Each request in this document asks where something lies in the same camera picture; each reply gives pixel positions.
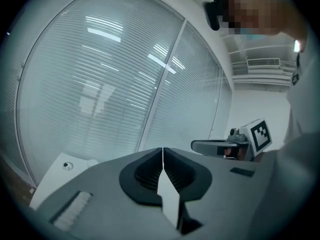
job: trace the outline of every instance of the gray plastic surface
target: gray plastic surface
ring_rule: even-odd
[[[216,157],[218,153],[218,147],[235,148],[237,146],[237,143],[228,140],[195,140],[192,142],[191,148],[193,151],[202,155]]]
[[[119,184],[120,171],[154,149],[134,153],[90,167],[50,195],[37,213],[50,221],[78,191],[93,194],[70,234],[85,240],[163,240],[180,233],[161,207],[135,203]]]
[[[64,233],[57,227],[53,226],[46,219],[44,219],[41,214],[29,206],[19,205],[17,203],[17,208],[33,226],[33,229],[36,230],[41,236],[45,237],[46,240],[79,240],[79,238]]]
[[[228,136],[229,141],[233,141],[236,143],[247,142],[248,139],[244,134],[234,134]]]
[[[307,200],[318,179],[320,133],[302,136],[260,163],[208,157],[172,148],[206,166],[212,184],[202,199],[185,203],[203,224],[180,235],[158,207],[136,204],[122,191],[119,173],[149,150],[95,165],[53,193],[38,213],[50,220],[76,191],[93,194],[71,234],[79,239],[237,239],[267,238],[283,227]],[[230,172],[254,171],[252,177]]]

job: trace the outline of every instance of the gray panel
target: gray panel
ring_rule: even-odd
[[[146,150],[100,163],[62,186],[39,207],[47,221],[78,191],[93,196],[70,234],[80,239],[174,239],[180,233],[169,222],[161,207],[139,205],[121,189],[119,174],[129,163],[153,151]]]
[[[183,155],[206,165],[212,173],[212,184],[204,197],[186,204],[190,216],[203,226],[184,239],[208,239],[208,236],[215,240],[245,239],[253,213],[269,182],[276,152],[267,153],[261,163],[197,157],[186,152]],[[253,177],[238,175],[230,172],[233,167],[255,173]]]

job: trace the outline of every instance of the window blinds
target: window blinds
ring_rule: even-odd
[[[152,121],[141,150],[175,147],[191,151],[191,141],[208,139],[212,129],[222,70],[189,23],[171,68],[176,73],[169,72],[165,79],[154,115],[148,118]]]
[[[183,20],[154,0],[76,0],[54,19],[18,92],[37,182],[62,152],[99,161],[135,152]]]
[[[213,127],[209,136],[210,140],[223,139],[225,137],[229,113],[231,109],[232,91],[225,73],[222,73],[221,90],[218,101],[218,108],[214,118]]]

